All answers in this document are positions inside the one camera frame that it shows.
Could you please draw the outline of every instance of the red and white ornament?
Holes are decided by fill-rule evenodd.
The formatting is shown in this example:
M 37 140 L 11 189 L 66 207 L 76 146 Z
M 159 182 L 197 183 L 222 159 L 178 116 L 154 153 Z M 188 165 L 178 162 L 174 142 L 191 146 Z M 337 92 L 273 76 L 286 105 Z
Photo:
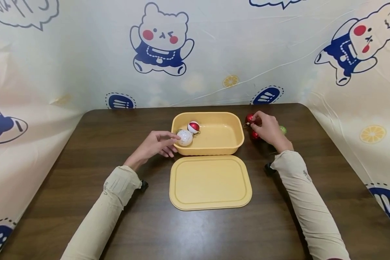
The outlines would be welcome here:
M 188 131 L 192 134 L 198 134 L 199 133 L 199 124 L 197 121 L 190 121 L 188 124 Z

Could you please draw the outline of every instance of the white wall cloth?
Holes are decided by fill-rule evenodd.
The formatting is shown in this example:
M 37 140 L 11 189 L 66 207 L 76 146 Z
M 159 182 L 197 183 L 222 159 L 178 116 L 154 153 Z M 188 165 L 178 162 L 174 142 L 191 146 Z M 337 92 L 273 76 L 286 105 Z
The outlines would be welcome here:
M 301 102 L 390 217 L 390 0 L 0 0 L 0 250 L 92 109 Z

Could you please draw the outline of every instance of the yellow plastic container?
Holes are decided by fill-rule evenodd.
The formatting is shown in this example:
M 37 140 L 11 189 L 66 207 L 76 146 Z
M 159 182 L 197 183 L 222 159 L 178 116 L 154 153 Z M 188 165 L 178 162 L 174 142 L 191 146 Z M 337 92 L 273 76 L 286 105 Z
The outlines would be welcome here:
M 200 134 L 194 135 L 187 147 L 175 144 L 182 155 L 229 155 L 244 143 L 240 119 L 229 112 L 187 112 L 177 115 L 172 122 L 172 132 L 187 129 L 190 121 L 200 124 Z
M 236 156 L 183 157 L 170 170 L 169 197 L 182 211 L 239 208 L 250 202 L 252 188 Z

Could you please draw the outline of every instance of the red cheek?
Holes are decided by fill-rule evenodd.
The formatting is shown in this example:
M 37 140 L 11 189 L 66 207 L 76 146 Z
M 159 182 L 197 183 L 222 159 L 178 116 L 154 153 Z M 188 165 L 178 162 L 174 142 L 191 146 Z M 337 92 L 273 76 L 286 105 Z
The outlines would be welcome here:
M 370 46 L 365 46 L 364 49 L 363 49 L 363 53 L 366 53 L 368 50 L 370 50 Z
M 170 41 L 171 44 L 175 44 L 175 43 L 178 42 L 178 37 L 172 36 L 172 37 L 169 39 L 169 41 Z
M 366 27 L 364 25 L 359 25 L 354 29 L 354 34 L 361 36 L 365 33 Z
M 153 39 L 153 33 L 149 30 L 144 30 L 143 31 L 143 38 L 150 41 L 151 39 Z

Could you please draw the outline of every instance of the black clip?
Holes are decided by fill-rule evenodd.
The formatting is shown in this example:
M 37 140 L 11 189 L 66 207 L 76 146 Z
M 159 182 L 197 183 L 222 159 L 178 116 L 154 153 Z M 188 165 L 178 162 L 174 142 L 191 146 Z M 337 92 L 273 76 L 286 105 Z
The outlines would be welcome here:
M 140 187 L 140 190 L 142 192 L 145 192 L 145 190 L 149 187 L 149 184 L 147 183 L 147 181 L 144 181 L 142 180 L 142 186 Z
M 277 170 L 274 170 L 274 169 L 271 168 L 271 165 L 272 165 L 272 163 L 269 162 L 268 164 L 266 164 L 266 165 L 264 166 L 264 172 L 265 172 L 267 175 L 272 175 L 272 174 L 274 174 L 275 172 L 277 172 Z

